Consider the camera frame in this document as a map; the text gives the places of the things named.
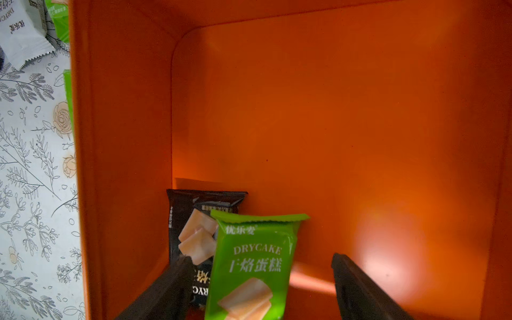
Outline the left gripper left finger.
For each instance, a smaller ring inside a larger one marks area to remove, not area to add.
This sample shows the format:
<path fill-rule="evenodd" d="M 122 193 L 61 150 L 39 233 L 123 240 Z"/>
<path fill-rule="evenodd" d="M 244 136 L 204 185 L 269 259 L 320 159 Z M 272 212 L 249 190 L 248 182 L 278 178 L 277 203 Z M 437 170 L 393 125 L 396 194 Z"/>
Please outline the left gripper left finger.
<path fill-rule="evenodd" d="M 118 319 L 185 319 L 192 296 L 194 265 L 190 257 L 174 261 Z"/>

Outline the orange storage box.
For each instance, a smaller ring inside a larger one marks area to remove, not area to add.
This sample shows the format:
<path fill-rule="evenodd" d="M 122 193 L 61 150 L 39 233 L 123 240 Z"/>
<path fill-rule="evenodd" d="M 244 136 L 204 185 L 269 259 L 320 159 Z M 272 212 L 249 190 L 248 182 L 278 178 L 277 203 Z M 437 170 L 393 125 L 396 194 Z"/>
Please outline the orange storage box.
<path fill-rule="evenodd" d="M 511 318 L 510 1 L 72 1 L 88 319 L 169 262 L 170 188 L 308 214 L 416 319 Z"/>

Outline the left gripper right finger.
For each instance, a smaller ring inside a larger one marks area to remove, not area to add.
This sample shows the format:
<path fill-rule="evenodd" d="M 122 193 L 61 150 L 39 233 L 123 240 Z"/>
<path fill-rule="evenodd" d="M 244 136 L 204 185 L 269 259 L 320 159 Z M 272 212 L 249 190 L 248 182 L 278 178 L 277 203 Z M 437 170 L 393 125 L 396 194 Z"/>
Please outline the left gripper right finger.
<path fill-rule="evenodd" d="M 331 267 L 343 319 L 413 319 L 347 255 L 335 253 Z"/>

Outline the green cookie packet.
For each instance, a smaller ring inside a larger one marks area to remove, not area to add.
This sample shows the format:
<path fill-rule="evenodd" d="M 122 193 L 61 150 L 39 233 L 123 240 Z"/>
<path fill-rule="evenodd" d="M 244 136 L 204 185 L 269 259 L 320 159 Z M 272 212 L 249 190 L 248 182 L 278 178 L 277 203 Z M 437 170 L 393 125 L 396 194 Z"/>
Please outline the green cookie packet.
<path fill-rule="evenodd" d="M 282 319 L 297 234 L 309 216 L 211 216 L 219 229 L 205 318 Z"/>
<path fill-rule="evenodd" d="M 69 0 L 45 0 L 57 37 L 69 44 Z"/>
<path fill-rule="evenodd" d="M 65 93 L 66 100 L 69 109 L 69 118 L 71 124 L 71 130 L 74 131 L 74 114 L 73 114 L 73 96 L 72 96 L 72 82 L 71 82 L 71 70 L 65 69 L 63 71 L 63 78 L 65 82 Z"/>

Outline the black cookie packet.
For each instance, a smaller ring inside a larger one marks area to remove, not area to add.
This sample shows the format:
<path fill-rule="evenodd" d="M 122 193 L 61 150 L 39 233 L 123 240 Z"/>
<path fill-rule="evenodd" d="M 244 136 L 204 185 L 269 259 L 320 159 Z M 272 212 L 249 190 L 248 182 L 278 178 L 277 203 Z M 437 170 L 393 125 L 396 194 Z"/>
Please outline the black cookie packet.
<path fill-rule="evenodd" d="M 218 222 L 211 211 L 239 213 L 247 196 L 243 191 L 168 189 L 169 261 L 182 256 L 194 265 L 191 306 L 204 309 L 207 302 Z"/>

